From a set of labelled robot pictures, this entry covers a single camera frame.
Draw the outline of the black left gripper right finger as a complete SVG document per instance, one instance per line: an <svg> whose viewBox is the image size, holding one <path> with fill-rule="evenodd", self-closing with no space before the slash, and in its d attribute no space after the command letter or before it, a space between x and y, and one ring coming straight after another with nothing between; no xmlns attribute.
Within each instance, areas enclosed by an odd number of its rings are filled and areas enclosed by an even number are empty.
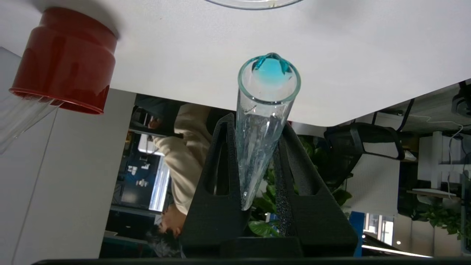
<svg viewBox="0 0 471 265"><path fill-rule="evenodd" d="M358 235L287 124L273 154L277 256L352 257Z"/></svg>

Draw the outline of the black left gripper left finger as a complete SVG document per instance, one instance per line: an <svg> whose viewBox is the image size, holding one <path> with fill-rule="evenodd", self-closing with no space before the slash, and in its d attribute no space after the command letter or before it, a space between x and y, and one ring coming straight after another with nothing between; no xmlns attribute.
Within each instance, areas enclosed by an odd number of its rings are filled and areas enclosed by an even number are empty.
<svg viewBox="0 0 471 265"><path fill-rule="evenodd" d="M249 211L242 211L234 115L219 119L180 235L185 258L236 258Z"/></svg>

